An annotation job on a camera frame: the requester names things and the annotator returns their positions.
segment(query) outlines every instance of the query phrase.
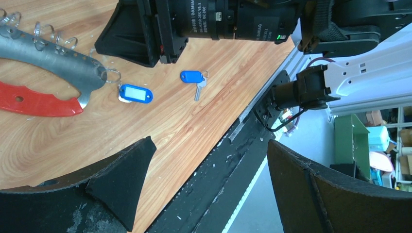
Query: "green box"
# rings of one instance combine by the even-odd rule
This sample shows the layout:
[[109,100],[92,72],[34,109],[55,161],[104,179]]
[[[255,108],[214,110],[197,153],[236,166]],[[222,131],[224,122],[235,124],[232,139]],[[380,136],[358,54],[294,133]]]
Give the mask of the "green box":
[[355,114],[335,119],[335,164],[352,164],[355,160],[365,177],[371,179],[368,134]]

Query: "wood grain surface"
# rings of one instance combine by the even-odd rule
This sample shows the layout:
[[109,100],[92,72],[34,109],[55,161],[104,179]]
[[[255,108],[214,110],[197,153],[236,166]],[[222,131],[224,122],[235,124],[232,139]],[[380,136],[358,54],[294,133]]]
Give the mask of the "wood grain surface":
[[[76,36],[76,51],[88,54],[116,6],[116,0],[15,0],[0,7],[23,15],[19,28],[52,24],[64,37]],[[135,233],[144,232],[206,157],[292,50],[291,42],[191,39],[176,65],[144,68],[97,57],[122,73],[123,83],[152,90],[150,104],[119,102],[117,87],[94,91],[74,117],[42,118],[0,111],[0,188],[38,185],[108,157],[146,136],[157,152],[140,196]],[[208,70],[199,102],[196,87],[184,84],[185,69]],[[0,81],[25,85],[66,100],[79,93],[64,80],[32,65],[0,59]]]

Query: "blue key tag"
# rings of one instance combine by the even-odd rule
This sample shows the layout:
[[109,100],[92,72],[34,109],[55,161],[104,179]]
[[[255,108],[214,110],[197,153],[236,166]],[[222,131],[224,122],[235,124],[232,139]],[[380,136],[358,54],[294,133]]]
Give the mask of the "blue key tag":
[[184,70],[180,73],[180,79],[184,83],[201,83],[204,79],[204,74],[208,76],[207,71],[197,71],[197,70]]
[[119,86],[119,100],[125,103],[150,103],[153,100],[153,93],[143,87],[123,84]]

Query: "key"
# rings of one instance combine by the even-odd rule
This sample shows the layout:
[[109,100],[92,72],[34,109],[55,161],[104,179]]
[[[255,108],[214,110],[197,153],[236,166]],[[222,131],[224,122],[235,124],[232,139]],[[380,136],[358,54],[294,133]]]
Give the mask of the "key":
[[196,89],[196,96],[194,98],[194,101],[199,101],[200,99],[200,93],[202,92],[202,89],[207,85],[207,78],[203,77],[203,82],[197,84],[197,89]]

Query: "red handle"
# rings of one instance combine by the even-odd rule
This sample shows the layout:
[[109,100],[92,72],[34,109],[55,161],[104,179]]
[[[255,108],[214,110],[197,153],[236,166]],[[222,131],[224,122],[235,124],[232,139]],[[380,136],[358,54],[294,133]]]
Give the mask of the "red handle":
[[70,117],[83,112],[76,98],[59,100],[25,86],[0,82],[0,109],[39,117]]

